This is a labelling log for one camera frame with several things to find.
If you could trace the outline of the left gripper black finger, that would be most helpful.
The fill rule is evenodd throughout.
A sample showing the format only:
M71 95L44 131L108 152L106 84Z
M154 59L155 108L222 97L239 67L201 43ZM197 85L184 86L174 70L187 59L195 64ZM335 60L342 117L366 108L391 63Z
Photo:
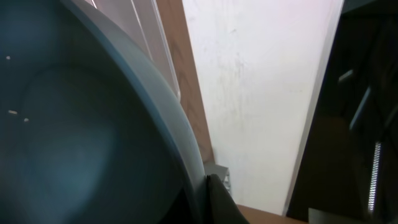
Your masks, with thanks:
M206 177L210 223L249 224L216 174Z

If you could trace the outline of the dark blue plate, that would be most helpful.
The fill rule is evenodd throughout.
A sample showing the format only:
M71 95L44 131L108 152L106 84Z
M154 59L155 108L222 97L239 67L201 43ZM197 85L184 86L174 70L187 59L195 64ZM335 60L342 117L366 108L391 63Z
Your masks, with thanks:
M1 222L206 223L192 127L85 1L1 2Z

